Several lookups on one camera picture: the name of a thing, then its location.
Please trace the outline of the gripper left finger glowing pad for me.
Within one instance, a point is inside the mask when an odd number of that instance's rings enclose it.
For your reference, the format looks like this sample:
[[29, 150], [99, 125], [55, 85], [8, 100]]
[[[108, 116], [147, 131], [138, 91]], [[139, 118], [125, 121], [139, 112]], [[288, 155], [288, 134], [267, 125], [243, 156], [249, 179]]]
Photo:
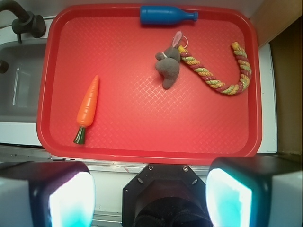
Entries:
[[89, 227], [96, 186], [88, 167], [75, 162], [3, 162], [2, 227]]

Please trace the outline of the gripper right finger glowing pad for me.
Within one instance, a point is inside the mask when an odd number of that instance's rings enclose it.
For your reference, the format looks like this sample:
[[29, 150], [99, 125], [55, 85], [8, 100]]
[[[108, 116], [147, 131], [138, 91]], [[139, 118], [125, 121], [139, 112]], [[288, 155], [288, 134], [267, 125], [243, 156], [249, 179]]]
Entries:
[[302, 157], [219, 157], [205, 199], [215, 227], [301, 227]]

